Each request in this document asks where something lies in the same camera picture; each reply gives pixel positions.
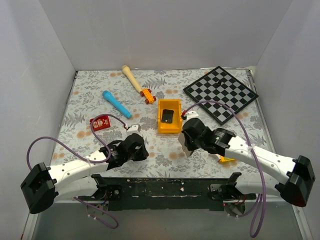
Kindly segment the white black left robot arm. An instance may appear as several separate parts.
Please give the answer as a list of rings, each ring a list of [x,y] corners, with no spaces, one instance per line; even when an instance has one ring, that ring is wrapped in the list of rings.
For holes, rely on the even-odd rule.
[[[20,185],[31,214],[41,213],[54,202],[85,196],[101,200],[106,187],[95,174],[121,167],[128,161],[143,161],[149,153],[143,137],[132,133],[86,156],[59,165],[36,164]]]

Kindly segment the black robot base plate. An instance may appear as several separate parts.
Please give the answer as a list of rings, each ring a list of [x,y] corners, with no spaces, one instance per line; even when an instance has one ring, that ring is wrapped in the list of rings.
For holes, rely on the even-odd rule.
[[[81,193],[83,201],[106,201],[108,210],[223,211],[224,202],[254,200],[242,194],[227,178],[123,178],[93,175],[93,193]]]

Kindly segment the yellow plastic bin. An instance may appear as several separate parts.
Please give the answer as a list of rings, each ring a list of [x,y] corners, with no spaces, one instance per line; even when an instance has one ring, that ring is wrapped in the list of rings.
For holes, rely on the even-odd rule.
[[[179,134],[182,129],[180,99],[158,101],[157,128],[159,134]]]

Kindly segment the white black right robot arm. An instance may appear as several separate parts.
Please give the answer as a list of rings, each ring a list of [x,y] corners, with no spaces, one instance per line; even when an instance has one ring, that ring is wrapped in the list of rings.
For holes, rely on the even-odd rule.
[[[302,155],[291,158],[248,146],[235,133],[223,128],[211,130],[198,118],[189,119],[183,125],[178,140],[188,156],[202,149],[262,171],[264,176],[257,178],[244,176],[240,172],[232,173],[227,183],[211,190],[213,199],[231,201],[250,194],[267,194],[280,196],[294,206],[307,205],[316,179],[309,158]]]

